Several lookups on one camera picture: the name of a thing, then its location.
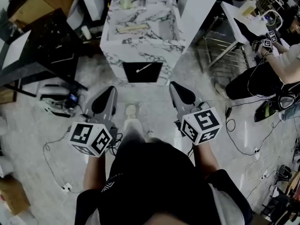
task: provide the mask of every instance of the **black pants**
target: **black pants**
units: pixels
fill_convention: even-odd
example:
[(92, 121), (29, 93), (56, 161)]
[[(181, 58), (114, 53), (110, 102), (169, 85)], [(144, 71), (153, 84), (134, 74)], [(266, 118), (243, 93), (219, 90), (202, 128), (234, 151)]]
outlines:
[(255, 95), (268, 97), (280, 91), (282, 86), (283, 83), (271, 65), (266, 62), (258, 67), (247, 69), (231, 81), (226, 86), (226, 94), (232, 100), (249, 98)]

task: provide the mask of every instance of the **hand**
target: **hand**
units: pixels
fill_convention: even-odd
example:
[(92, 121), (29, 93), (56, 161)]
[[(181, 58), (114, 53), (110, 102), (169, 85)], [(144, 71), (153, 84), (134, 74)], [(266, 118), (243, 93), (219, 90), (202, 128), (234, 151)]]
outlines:
[(269, 52), (269, 51), (262, 46), (261, 51), (260, 51), (260, 56), (264, 57), (267, 54), (267, 52)]

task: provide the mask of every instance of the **bottle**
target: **bottle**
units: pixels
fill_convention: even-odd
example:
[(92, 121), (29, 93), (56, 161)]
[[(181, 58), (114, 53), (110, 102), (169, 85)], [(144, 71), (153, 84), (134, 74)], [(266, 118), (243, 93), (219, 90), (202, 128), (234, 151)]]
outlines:
[(245, 3), (240, 7), (240, 13), (242, 16), (247, 17), (256, 9), (257, 0), (246, 0)]

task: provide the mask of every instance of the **floor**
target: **floor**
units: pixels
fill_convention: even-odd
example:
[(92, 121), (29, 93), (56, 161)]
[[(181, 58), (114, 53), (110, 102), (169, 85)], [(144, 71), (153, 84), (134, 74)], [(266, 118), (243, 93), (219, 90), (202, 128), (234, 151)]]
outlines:
[[(274, 181), (272, 175), (260, 182), (265, 170), (268, 170), (267, 173), (270, 174), (279, 165), (291, 165), (293, 156), (291, 149), (296, 138), (294, 120), (279, 123), (264, 141), (258, 161), (254, 156), (239, 153), (226, 133), (224, 114), (228, 106), (254, 101), (256, 98), (230, 101), (217, 94), (212, 86), (214, 80), (221, 79), (222, 83), (227, 83), (218, 72), (223, 68), (216, 66), (212, 72), (202, 73), (199, 62), (203, 65), (206, 58), (205, 55), (201, 55), (201, 52), (203, 51), (200, 46), (191, 46), (178, 61), (170, 79), (198, 89), (202, 99), (217, 109), (222, 118), (223, 128), (217, 138), (210, 143), (211, 148), (221, 168), (227, 170), (245, 197), (259, 184), (248, 198), (253, 210), (259, 211), (267, 196), (266, 192)], [(236, 69), (234, 68), (234, 71), (231, 69), (227, 67), (222, 71), (235, 76)], [(181, 137), (173, 123), (176, 120), (176, 111), (172, 106), (168, 86), (121, 87), (101, 55), (96, 55), (92, 59), (81, 57), (76, 79), (89, 87), (89, 92), (83, 92), (83, 96), (80, 96), (83, 106), (91, 96), (105, 86), (117, 87), (118, 105), (113, 120), (120, 132), (123, 131), (125, 108), (128, 104), (134, 103), (139, 107), (139, 119), (144, 131), (151, 131), (152, 136), (173, 144), (185, 153), (190, 150), (190, 141)], [(25, 89), (35, 92), (37, 87), (46, 82), (30, 84)], [(51, 82), (59, 83), (60, 81), (53, 79)], [(259, 104), (260, 102), (235, 107), (231, 114), (231, 118), (234, 118), (236, 122), (236, 129), (231, 136), (237, 146), (247, 153), (252, 153), (256, 147), (259, 147), (264, 137), (272, 130), (272, 123), (276, 124), (279, 121), (278, 116), (274, 115), (262, 122), (254, 123), (254, 112)], [(42, 147), (45, 142), (60, 139), (72, 122), (80, 120), (80, 117), (66, 119), (51, 116), (37, 105), (35, 98), (22, 94), (18, 94), (16, 103), (2, 105), (1, 112), (7, 120), (9, 130), (1, 137), (2, 150), (14, 163), (14, 176), (23, 184), (31, 203), (32, 214), (40, 225), (73, 224), (77, 194), (64, 194), (56, 184), (44, 160)], [(86, 167), (84, 156), (71, 148), (66, 138), (61, 142), (51, 144), (50, 147), (51, 154), (47, 152), (46, 156), (57, 181), (60, 184), (69, 182), (74, 192), (80, 192), (83, 188), (82, 182)], [(113, 156), (110, 153), (107, 154), (108, 173)]]

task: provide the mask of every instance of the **white shoe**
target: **white shoe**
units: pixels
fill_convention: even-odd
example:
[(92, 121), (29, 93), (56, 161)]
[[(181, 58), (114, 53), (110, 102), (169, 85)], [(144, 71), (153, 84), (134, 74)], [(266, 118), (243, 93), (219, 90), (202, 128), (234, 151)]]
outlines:
[(126, 108), (125, 113), (127, 115), (127, 118), (136, 118), (136, 107), (133, 104), (130, 104)]
[(216, 91), (224, 98), (229, 98), (226, 94), (225, 87), (219, 83), (215, 83)]

